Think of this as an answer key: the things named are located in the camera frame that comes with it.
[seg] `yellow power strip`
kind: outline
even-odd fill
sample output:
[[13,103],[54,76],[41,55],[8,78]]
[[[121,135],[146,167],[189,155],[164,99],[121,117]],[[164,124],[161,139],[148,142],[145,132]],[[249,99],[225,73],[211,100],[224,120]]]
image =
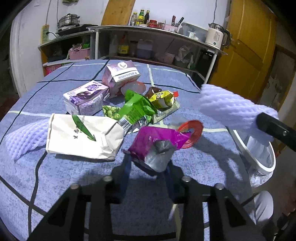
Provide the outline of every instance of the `yellow power strip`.
[[43,44],[48,41],[48,34],[46,34],[49,31],[49,25],[43,25],[41,28],[41,39],[40,42]]

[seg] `orange lid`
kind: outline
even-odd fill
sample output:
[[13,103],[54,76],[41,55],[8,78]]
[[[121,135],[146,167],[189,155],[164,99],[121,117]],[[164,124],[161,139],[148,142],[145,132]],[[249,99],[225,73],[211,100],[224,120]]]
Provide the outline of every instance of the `orange lid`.
[[202,135],[202,129],[203,129],[203,125],[199,120],[190,120],[180,125],[180,127],[178,128],[179,132],[187,132],[187,131],[192,132],[191,136],[185,142],[182,148],[186,149],[186,148],[192,147],[194,143],[196,143],[200,138],[200,136]]

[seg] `green plastic package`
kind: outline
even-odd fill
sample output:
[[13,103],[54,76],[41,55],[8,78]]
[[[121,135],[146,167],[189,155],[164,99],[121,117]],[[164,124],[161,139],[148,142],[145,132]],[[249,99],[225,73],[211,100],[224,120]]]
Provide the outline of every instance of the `green plastic package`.
[[126,132],[143,116],[150,122],[152,116],[157,113],[156,108],[146,97],[132,90],[126,91],[124,99],[125,104],[123,107],[119,108],[104,105],[103,112],[105,116],[118,120],[118,123]]

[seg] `metal bolt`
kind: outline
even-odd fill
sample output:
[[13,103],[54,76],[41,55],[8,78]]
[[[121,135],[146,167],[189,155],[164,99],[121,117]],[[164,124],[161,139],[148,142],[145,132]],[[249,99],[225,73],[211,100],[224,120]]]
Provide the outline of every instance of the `metal bolt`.
[[77,188],[79,188],[79,184],[78,183],[72,183],[70,188],[71,189],[77,189]]
[[182,181],[188,183],[191,181],[191,177],[190,176],[183,176]]
[[224,185],[222,183],[216,183],[215,188],[222,190],[224,188]]
[[113,180],[113,178],[111,176],[104,176],[103,177],[104,182],[111,182],[112,180]]

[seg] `yellow snack package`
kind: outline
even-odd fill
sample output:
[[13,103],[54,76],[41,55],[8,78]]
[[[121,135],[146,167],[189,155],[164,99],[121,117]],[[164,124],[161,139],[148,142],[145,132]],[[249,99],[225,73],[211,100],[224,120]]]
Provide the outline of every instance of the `yellow snack package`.
[[174,94],[170,91],[161,91],[155,93],[149,100],[157,109],[171,107],[175,102]]

